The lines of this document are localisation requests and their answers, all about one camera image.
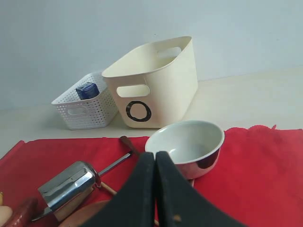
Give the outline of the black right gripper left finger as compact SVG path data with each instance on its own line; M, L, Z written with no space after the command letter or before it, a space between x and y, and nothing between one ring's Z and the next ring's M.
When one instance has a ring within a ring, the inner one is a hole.
M154 226L154 155L142 153L127 182L83 227Z

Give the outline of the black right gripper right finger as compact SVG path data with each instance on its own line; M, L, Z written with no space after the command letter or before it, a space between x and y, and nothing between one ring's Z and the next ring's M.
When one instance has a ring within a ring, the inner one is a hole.
M156 202L161 227L243 227L183 177L166 151L156 154Z

